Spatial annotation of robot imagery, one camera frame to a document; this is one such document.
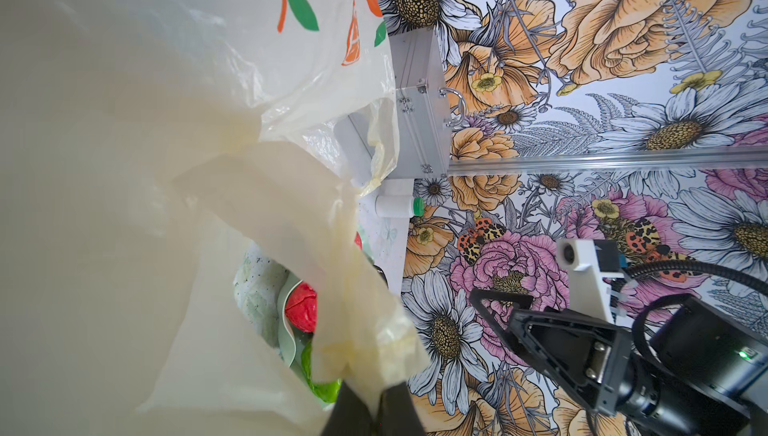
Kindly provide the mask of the light green wavy plate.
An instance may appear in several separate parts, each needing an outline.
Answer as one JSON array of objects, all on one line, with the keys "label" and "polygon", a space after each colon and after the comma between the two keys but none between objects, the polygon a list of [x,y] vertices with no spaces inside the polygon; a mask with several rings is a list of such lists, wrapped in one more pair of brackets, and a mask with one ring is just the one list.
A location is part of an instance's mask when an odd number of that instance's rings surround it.
[{"label": "light green wavy plate", "polygon": [[286,282],[280,289],[277,298],[278,309],[278,346],[280,356],[286,366],[301,372],[301,355],[311,334],[297,329],[285,315],[287,301],[292,292],[300,285],[301,280],[293,273],[288,273]]}]

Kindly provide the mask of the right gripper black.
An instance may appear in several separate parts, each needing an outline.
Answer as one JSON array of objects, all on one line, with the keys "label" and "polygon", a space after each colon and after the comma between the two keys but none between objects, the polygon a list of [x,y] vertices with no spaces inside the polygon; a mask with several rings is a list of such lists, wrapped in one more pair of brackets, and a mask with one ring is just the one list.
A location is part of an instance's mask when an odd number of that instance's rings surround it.
[{"label": "right gripper black", "polygon": [[[527,363],[586,409],[615,415],[631,359],[630,332],[570,310],[527,310],[533,301],[527,294],[473,289],[469,302],[483,330],[481,344],[501,362]],[[377,434],[426,435],[405,382],[382,393]]]}]

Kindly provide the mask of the cream translucent plastic bag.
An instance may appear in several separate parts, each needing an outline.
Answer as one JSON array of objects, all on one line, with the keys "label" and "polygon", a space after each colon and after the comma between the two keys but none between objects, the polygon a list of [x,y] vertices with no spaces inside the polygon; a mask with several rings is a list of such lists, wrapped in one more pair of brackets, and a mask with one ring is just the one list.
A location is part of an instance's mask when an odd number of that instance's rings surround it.
[{"label": "cream translucent plastic bag", "polygon": [[375,0],[1,0],[2,433],[318,434],[235,301],[250,245],[375,415],[429,363],[354,242],[398,149]]}]

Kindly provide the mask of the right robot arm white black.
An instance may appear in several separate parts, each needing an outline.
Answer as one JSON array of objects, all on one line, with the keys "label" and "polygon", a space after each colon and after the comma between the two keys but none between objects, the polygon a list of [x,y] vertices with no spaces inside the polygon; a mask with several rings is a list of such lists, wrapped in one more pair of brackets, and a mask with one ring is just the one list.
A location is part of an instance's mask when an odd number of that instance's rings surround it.
[{"label": "right robot arm white black", "polygon": [[493,291],[415,284],[402,300],[426,346],[407,383],[427,435],[763,435],[767,343],[700,300],[652,337]]}]

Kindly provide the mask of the silver aluminium case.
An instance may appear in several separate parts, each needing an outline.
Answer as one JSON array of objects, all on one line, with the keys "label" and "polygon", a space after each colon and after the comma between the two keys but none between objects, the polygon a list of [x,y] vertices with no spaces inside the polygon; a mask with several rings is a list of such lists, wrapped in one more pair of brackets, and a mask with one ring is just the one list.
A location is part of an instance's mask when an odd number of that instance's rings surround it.
[{"label": "silver aluminium case", "polygon": [[433,30],[391,37],[400,137],[396,179],[439,177],[449,169],[453,129],[467,112],[463,95],[447,86]]}]

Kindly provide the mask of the red strawberry fruit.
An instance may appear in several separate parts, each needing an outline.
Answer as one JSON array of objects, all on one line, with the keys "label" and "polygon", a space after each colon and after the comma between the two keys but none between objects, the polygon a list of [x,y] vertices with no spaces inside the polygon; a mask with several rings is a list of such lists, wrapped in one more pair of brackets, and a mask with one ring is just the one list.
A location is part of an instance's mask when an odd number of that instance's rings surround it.
[{"label": "red strawberry fruit", "polygon": [[317,326],[317,293],[305,282],[296,286],[286,300],[287,320],[305,333],[314,333]]}]

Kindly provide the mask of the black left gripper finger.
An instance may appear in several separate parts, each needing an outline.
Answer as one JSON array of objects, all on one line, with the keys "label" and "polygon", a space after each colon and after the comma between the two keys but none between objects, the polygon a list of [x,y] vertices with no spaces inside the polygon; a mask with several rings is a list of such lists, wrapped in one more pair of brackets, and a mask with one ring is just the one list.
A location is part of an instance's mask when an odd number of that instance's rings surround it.
[{"label": "black left gripper finger", "polygon": [[372,436],[373,417],[366,404],[343,383],[321,436]]}]

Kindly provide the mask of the white bottle green cap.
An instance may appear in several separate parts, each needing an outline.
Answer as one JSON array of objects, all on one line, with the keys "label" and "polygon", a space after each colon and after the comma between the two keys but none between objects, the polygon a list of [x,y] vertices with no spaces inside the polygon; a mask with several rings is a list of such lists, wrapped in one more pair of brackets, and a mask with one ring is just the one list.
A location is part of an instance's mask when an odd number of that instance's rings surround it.
[{"label": "white bottle green cap", "polygon": [[379,195],[375,200],[375,212],[381,218],[410,219],[422,217],[425,213],[425,203],[420,197]]}]

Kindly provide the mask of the aluminium corner post right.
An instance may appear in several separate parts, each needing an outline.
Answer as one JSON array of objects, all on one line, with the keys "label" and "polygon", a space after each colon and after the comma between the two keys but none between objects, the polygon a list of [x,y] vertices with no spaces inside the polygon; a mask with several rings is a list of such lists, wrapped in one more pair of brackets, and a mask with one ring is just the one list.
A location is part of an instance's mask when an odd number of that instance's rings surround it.
[{"label": "aluminium corner post right", "polygon": [[452,161],[449,176],[508,175],[524,172],[639,171],[667,169],[740,169],[767,166],[767,147],[729,146],[703,149],[598,153]]}]

